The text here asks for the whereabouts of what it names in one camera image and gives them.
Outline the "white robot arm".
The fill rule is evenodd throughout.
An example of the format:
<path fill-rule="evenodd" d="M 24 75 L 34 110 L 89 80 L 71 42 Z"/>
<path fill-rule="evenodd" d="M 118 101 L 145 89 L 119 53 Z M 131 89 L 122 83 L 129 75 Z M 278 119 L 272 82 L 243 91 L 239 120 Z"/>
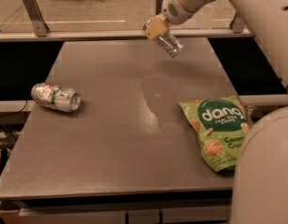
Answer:
<path fill-rule="evenodd" d="M 171 25 L 188 21 L 214 0 L 164 0 L 161 12 L 144 26 L 171 56 L 180 43 Z M 247 91 L 288 94 L 288 0 L 229 0 L 267 59 L 242 69 Z M 288 106 L 256 122 L 240 148 L 234 176 L 231 224 L 288 224 Z"/>

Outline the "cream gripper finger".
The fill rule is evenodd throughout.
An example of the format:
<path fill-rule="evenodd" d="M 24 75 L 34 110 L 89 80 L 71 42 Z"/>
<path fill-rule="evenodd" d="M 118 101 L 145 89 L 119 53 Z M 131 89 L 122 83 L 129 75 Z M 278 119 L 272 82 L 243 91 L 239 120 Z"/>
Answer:
<path fill-rule="evenodd" d="M 154 39 L 166 32 L 168 28 L 168 24 L 163 24 L 157 16 L 155 16 L 144 25 L 144 33 L 148 39 Z"/>

